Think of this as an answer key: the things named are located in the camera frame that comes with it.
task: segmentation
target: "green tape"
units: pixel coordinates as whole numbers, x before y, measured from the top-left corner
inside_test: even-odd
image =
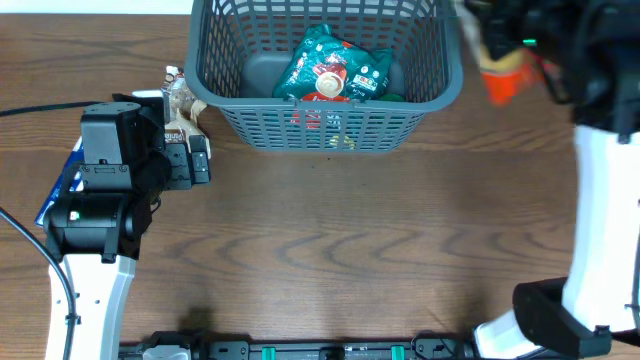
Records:
[[[276,348],[262,348],[262,360],[276,360]]]
[[[391,347],[391,360],[404,360],[404,346]]]

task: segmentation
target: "blue package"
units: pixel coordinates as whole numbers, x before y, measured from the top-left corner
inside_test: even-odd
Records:
[[[36,226],[44,226],[44,213],[51,207],[51,205],[56,202],[56,200],[58,200],[58,196],[60,195],[60,187],[62,186],[62,174],[64,174],[64,171],[76,161],[84,161],[84,147],[82,146],[82,136],[76,142],[73,150],[71,150],[71,154],[69,154],[69,158],[67,158],[67,162],[64,163],[64,167],[62,168],[62,173],[60,174],[60,176],[58,176],[58,180],[53,185],[51,192],[49,192],[49,196],[44,201],[44,204],[42,204],[40,211],[38,211],[38,215],[34,220]],[[71,183],[71,188],[69,189],[69,191],[82,191],[84,186],[80,177],[80,172],[77,172],[75,177],[73,178],[73,182]]]

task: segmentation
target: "snack bag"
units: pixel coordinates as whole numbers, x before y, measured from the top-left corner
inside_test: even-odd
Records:
[[[331,36],[330,25],[307,29],[278,80],[273,97],[303,101],[360,101],[385,93],[392,49],[371,53]]]

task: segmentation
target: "basket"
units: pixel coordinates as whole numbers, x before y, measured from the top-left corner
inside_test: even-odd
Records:
[[[394,49],[388,92],[407,102],[271,98],[310,26],[365,49]],[[260,150],[388,152],[462,87],[449,0],[195,0],[187,84]]]

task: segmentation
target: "wood grain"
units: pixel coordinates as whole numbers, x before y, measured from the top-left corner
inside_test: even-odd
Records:
[[[182,64],[188,17],[0,15],[0,109],[157,88]],[[389,155],[260,153],[218,110],[211,186],[163,194],[143,239],[123,341],[203,328],[254,339],[467,331],[513,287],[571,261],[568,110],[533,89],[491,107],[465,56],[456,102]],[[80,134],[81,110],[0,122],[0,204],[32,220]],[[43,358],[45,262],[0,226],[0,358]],[[612,357],[637,350],[616,346]]]

